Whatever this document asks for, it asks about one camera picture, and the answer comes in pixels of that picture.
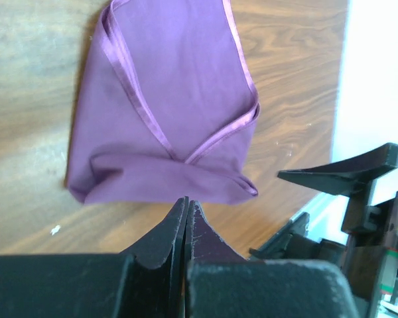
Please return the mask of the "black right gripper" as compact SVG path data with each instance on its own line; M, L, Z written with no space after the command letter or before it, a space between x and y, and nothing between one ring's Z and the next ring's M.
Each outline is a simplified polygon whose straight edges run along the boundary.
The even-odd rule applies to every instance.
M398 289L398 144L307 169L281 170L279 179L333 195L315 220L314 235L344 245L340 268L361 317L377 317L380 301ZM294 235L305 237L310 214L300 213L249 260L282 258Z

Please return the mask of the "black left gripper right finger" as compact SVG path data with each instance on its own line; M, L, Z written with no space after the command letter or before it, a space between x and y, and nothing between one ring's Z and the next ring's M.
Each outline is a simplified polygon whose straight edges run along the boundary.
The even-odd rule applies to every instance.
M358 317L340 269L325 260L249 261L191 201L185 242L186 317Z

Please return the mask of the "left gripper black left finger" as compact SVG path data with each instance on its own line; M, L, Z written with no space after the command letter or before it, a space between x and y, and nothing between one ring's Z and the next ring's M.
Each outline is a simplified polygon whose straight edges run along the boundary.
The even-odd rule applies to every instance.
M188 208L120 253L0 256L0 317L177 317Z

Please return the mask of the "purple cloth napkin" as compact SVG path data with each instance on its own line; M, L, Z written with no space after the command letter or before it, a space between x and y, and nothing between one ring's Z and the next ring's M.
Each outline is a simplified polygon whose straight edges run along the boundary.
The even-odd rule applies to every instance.
M229 1L111 1L86 59L66 187L85 204L248 201L258 116Z

